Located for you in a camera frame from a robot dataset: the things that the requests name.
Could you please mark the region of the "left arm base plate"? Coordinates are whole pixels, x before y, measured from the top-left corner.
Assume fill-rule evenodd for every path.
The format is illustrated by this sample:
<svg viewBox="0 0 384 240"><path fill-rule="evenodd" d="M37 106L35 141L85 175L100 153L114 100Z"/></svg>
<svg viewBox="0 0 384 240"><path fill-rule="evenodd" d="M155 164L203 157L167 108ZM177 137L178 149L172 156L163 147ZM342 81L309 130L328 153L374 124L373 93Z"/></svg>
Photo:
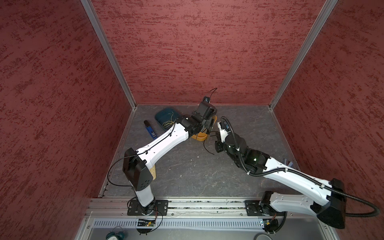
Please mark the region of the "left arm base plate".
<svg viewBox="0 0 384 240"><path fill-rule="evenodd" d="M130 200L127 203L128 216L166 216L168 212L169 201L154 200L148 206L143 207L137 199Z"/></svg>

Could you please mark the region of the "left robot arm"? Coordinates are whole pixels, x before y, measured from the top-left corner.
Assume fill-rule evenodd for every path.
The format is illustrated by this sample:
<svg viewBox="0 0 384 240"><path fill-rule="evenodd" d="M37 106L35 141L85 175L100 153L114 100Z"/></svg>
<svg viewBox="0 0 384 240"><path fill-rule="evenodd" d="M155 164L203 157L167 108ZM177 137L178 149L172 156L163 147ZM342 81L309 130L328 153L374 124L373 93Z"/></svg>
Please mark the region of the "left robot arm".
<svg viewBox="0 0 384 240"><path fill-rule="evenodd" d="M176 118L170 129L148 145L138 150L130 148L125 152L123 173L134 189L143 215L152 214L156 207L151 189L153 176L150 169L178 144L204 130L211 131L216 113L217 109L213 105L201 102L190 116Z"/></svg>

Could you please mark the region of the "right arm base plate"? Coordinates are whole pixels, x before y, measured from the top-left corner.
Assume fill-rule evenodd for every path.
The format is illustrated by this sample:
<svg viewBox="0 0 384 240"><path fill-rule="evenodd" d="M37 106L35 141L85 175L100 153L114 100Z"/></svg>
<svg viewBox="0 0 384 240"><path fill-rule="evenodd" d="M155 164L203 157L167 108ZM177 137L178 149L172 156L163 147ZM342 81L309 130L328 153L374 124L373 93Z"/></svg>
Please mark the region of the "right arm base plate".
<svg viewBox="0 0 384 240"><path fill-rule="evenodd" d="M277 212L270 204L260 203L260 201L256 200L246 200L245 209L249 217L283 217L285 215L284 212Z"/></svg>

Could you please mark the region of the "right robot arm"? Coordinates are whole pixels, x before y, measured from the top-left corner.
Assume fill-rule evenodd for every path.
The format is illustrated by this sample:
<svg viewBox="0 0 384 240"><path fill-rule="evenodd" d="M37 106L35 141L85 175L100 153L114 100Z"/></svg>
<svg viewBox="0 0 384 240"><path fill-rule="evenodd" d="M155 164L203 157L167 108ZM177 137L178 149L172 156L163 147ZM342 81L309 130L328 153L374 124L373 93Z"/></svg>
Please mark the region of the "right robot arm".
<svg viewBox="0 0 384 240"><path fill-rule="evenodd" d="M264 177L277 181L297 192L298 195L282 195L266 191L259 203L264 215L295 212L317 217L324 224L344 229L346 218L371 218L380 214L374 204L349 195L344 183L318 179L284 165L273 157L250 149L237 134L216 132L215 149L225 152L237 167L251 177Z"/></svg>

